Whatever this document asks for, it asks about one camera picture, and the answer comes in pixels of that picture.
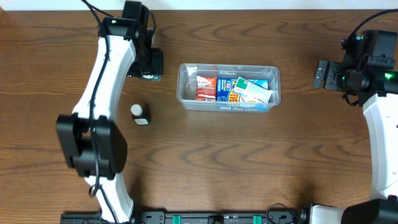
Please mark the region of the dark green round-logo box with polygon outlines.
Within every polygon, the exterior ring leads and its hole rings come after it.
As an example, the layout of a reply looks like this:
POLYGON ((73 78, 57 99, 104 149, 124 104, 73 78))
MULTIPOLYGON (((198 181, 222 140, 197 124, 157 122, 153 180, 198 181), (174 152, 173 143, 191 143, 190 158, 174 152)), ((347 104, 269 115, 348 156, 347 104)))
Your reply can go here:
POLYGON ((140 80, 149 80, 149 81, 161 81, 161 75, 143 75, 140 77, 140 80))

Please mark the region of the dark bottle white cap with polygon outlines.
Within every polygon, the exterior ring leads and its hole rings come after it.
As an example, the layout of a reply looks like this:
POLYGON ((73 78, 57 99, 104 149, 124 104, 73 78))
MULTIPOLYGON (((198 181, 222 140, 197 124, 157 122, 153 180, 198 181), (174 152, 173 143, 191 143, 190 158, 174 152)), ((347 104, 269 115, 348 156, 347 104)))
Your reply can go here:
POLYGON ((131 117, 138 125, 148 125, 151 122, 150 110, 147 105, 132 105, 131 117))

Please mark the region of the red white medicine sachet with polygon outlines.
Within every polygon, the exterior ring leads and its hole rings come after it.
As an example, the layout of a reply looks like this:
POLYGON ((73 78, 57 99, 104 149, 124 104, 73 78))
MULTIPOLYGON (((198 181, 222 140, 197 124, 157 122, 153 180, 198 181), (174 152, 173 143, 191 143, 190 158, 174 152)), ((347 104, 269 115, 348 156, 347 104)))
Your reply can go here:
POLYGON ((215 101, 217 92, 217 77, 197 76, 196 100, 215 101))

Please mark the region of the white green medicine box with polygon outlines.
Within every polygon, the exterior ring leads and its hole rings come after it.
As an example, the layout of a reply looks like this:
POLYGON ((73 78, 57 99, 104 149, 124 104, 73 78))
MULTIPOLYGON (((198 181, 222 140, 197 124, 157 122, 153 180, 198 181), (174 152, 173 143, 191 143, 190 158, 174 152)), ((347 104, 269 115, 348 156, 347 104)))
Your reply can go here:
POLYGON ((249 100, 250 103, 268 103, 273 93, 272 90, 265 89, 241 77, 237 79, 233 91, 249 100))

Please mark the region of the blue fever patch box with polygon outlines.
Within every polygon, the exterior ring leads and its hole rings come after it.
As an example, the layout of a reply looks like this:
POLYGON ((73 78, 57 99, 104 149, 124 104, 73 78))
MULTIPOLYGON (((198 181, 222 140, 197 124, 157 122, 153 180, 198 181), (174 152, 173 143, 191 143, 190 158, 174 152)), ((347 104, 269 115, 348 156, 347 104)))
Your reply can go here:
POLYGON ((237 80, 237 78, 219 78, 217 81, 216 100, 228 102, 257 103, 255 99, 241 96, 233 91, 237 80))

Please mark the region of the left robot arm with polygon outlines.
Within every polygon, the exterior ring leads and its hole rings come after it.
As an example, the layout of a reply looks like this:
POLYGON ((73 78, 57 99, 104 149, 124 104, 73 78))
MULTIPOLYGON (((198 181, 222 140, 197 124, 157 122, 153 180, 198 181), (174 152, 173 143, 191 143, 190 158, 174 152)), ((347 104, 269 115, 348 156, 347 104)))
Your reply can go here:
POLYGON ((126 1, 121 16, 106 14, 98 22, 98 51, 88 84, 70 115, 55 125, 67 166, 89 184, 98 199, 95 213, 64 213, 61 223, 140 223, 122 171, 127 142, 116 125, 127 77, 164 74, 164 56, 153 48, 153 13, 140 1, 126 1))

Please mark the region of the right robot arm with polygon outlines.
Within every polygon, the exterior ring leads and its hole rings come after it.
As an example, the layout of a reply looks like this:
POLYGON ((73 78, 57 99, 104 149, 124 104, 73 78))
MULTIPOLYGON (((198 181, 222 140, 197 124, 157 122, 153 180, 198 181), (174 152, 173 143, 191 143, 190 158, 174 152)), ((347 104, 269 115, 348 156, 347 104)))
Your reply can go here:
POLYGON ((369 200, 346 208, 311 204, 297 223, 397 223, 397 33, 364 30, 343 40, 342 62, 321 60, 313 87, 357 96, 371 143, 372 184, 369 200))

